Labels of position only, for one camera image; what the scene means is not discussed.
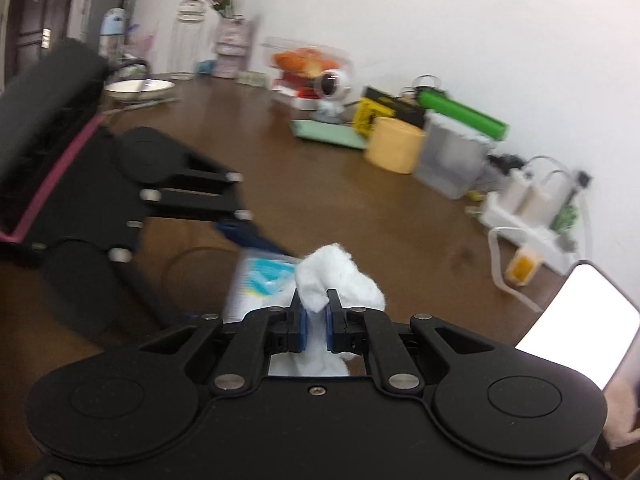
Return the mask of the person right hand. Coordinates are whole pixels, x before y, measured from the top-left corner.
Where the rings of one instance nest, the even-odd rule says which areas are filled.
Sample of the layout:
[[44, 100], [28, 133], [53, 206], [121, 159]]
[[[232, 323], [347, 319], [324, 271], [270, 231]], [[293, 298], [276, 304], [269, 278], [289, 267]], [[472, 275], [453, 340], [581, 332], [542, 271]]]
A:
[[639, 441], [639, 357], [628, 356], [604, 389], [603, 437], [611, 450]]

